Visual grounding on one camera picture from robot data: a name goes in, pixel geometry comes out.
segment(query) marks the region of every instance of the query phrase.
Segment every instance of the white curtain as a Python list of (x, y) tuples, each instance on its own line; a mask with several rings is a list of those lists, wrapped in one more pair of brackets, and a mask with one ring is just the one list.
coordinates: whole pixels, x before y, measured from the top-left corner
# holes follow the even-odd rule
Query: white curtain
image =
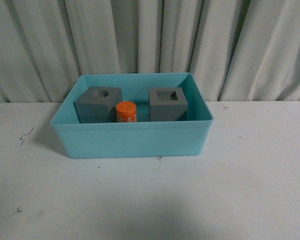
[(0, 102), (167, 72), (193, 73), (207, 101), (300, 100), (300, 0), (0, 0)]

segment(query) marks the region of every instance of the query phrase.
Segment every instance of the square hole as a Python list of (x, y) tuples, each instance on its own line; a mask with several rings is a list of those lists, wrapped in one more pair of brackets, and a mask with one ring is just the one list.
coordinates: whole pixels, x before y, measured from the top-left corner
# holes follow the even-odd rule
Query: square hole
[(157, 91), (156, 95), (160, 101), (177, 101), (176, 91)]

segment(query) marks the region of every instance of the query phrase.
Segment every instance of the gray cube with square hole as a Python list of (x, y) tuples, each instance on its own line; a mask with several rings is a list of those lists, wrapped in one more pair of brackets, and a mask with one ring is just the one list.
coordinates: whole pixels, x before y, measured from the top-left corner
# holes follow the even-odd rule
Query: gray cube with square hole
[(117, 122), (116, 105), (122, 102), (121, 88), (91, 86), (74, 102), (81, 124)]
[(181, 87), (149, 89), (149, 116), (151, 122), (185, 121), (188, 102)]

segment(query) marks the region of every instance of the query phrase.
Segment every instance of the round hole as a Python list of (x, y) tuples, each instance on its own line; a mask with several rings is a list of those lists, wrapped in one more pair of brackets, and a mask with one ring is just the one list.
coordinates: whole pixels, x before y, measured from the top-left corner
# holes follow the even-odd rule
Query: round hole
[(95, 99), (104, 99), (108, 95), (109, 95), (109, 92), (106, 90), (95, 90), (92, 93), (92, 97)]

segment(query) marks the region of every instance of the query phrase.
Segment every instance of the scuff mark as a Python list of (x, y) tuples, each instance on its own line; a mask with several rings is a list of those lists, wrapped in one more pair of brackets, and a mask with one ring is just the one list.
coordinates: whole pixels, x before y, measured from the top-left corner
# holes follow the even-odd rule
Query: scuff mark
[(35, 128), (35, 127), (33, 126), (33, 127), (31, 128), (30, 132), (28, 132), (27, 134), (23, 134), (23, 135), (19, 138), (19, 140), (22, 141), (20, 145), (24, 144), (24, 142), (25, 142), (25, 139), (23, 139), (23, 137), (24, 137), (24, 136), (30, 135), (30, 133), (32, 132), (32, 130), (33, 130), (34, 128)]
[(221, 103), (220, 103), (220, 105), (223, 106), (223, 110), (229, 110), (229, 109), (231, 109), (231, 107), (226, 106), (226, 105), (224, 105), (224, 104), (221, 104)]

